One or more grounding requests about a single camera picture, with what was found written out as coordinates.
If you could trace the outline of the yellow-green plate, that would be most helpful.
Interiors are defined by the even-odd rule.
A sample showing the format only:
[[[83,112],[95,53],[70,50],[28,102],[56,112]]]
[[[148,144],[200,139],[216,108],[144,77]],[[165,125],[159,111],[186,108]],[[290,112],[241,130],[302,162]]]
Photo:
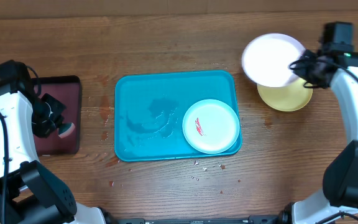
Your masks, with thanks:
[[[292,112],[302,109],[312,97],[313,90],[305,88],[304,83],[303,79],[298,79],[283,87],[257,85],[257,91],[269,107],[278,111]]]

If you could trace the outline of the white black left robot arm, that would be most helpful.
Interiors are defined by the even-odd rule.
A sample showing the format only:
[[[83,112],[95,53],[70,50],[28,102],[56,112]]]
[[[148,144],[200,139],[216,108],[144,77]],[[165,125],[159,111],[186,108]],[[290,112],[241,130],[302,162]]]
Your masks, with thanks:
[[[34,138],[54,131],[66,138],[75,124],[64,121],[63,103],[41,93],[34,72],[14,60],[0,64],[0,223],[116,223],[106,210],[76,202],[40,163]]]

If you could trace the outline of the pink green sponge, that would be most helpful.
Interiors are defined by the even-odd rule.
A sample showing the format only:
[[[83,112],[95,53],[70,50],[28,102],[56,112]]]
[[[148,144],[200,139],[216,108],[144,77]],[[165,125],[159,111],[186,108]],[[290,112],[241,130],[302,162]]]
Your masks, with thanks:
[[[66,138],[75,130],[74,123],[62,123],[58,128],[58,137]]]

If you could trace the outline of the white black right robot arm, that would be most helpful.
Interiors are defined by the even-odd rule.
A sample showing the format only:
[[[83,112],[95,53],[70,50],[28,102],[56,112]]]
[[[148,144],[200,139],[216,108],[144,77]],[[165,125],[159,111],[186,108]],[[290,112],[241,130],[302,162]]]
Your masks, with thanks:
[[[305,88],[333,91],[341,110],[347,146],[325,170],[322,189],[287,205],[279,215],[280,223],[334,223],[342,217],[358,220],[358,52],[352,41],[351,23],[327,23],[318,51],[304,51],[289,66],[305,80]]]

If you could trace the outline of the white plate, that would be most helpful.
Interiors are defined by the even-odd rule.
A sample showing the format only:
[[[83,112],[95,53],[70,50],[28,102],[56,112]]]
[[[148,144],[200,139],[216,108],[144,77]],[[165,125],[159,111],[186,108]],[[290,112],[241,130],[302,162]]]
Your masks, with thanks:
[[[289,66],[304,51],[304,46],[289,35],[264,34],[252,40],[244,49],[242,68],[256,84],[272,88],[285,87],[298,79]]]

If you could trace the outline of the light blue plate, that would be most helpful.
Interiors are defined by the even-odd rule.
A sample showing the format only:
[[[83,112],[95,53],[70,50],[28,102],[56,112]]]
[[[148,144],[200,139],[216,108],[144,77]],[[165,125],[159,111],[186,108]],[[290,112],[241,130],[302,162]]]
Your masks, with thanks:
[[[205,154],[219,154],[235,145],[240,135],[240,123],[228,104],[207,99],[188,108],[182,131],[192,148]]]

